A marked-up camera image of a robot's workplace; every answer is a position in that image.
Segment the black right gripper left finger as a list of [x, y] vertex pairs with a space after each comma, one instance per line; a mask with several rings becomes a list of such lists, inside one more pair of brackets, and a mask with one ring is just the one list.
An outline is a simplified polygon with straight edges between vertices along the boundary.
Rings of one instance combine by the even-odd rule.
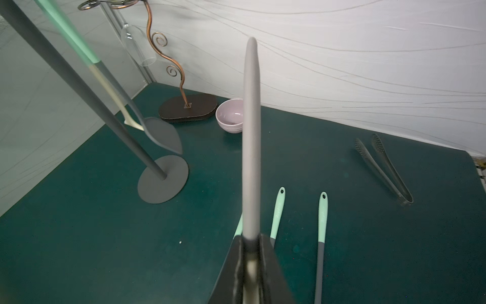
[[225, 262], [208, 303], [243, 303], [244, 242], [242, 236], [232, 240]]

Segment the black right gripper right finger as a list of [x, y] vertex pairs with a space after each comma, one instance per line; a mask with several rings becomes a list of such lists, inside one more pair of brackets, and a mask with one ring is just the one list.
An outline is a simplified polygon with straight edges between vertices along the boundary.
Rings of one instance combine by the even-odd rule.
[[295, 303], [270, 238], [258, 236], [260, 303]]

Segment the grey cream handled spoon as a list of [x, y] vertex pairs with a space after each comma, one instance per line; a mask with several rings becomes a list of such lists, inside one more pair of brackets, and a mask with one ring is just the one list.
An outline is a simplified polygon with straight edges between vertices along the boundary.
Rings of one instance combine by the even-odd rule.
[[242, 213], [245, 248], [243, 302], [259, 303], [258, 236], [261, 200], [261, 95], [258, 43], [248, 39], [244, 64]]

